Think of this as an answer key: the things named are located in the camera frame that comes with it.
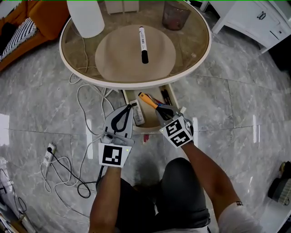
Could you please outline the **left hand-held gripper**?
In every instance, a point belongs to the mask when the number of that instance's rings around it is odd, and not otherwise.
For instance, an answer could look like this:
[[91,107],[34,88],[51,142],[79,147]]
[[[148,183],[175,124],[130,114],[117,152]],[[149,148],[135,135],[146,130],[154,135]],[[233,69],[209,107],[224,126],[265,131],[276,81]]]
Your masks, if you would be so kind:
[[131,104],[117,108],[106,117],[98,144],[100,165],[119,168],[124,166],[135,143],[130,139],[132,128]]

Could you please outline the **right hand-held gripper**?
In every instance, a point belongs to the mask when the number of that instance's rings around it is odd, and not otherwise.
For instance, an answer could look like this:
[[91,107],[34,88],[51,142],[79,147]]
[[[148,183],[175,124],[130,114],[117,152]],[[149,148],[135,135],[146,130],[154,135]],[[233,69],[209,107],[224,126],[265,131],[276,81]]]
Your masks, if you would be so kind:
[[193,125],[177,107],[159,106],[156,115],[161,125],[160,132],[175,148],[193,140]]

